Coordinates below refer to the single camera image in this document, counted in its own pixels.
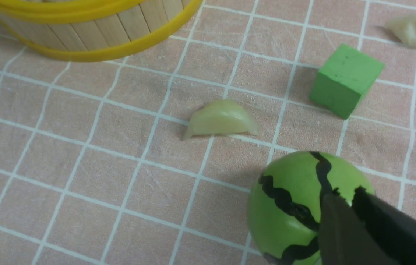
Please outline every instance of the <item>fabric surface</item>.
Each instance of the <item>fabric surface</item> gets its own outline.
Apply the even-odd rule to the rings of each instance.
[[[26,49],[0,26],[0,265],[265,264],[248,234],[262,168],[338,154],[416,218],[416,50],[380,28],[416,0],[206,0],[163,43],[101,63]],[[385,63],[347,121],[308,100],[341,43]],[[236,100],[260,135],[181,138]]]

